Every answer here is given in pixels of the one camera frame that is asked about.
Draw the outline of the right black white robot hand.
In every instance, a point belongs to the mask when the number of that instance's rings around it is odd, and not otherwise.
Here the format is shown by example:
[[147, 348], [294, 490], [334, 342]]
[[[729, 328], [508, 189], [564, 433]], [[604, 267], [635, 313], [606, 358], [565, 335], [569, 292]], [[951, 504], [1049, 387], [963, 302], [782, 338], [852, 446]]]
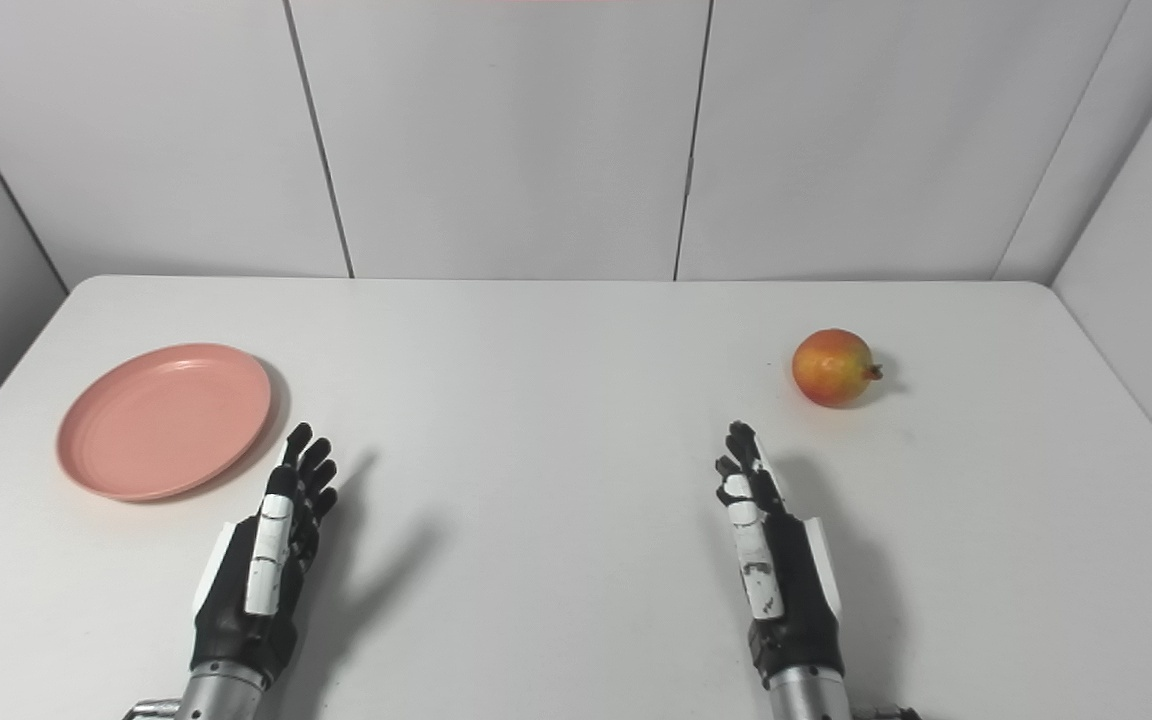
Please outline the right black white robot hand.
[[732, 529], [751, 626], [751, 661], [764, 685], [805, 667], [846, 675], [841, 601], [819, 518], [788, 509], [776, 473], [744, 420], [732, 420], [717, 458], [717, 498]]

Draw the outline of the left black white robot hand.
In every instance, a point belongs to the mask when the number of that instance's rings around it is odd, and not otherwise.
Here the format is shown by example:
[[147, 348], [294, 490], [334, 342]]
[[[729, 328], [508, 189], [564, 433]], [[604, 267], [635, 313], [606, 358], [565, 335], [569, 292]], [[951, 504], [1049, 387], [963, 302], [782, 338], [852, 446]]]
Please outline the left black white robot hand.
[[192, 669], [230, 664], [271, 685], [291, 664], [294, 611], [320, 548], [321, 524], [338, 505], [332, 442], [302, 420], [285, 438], [257, 510], [223, 543], [195, 615]]

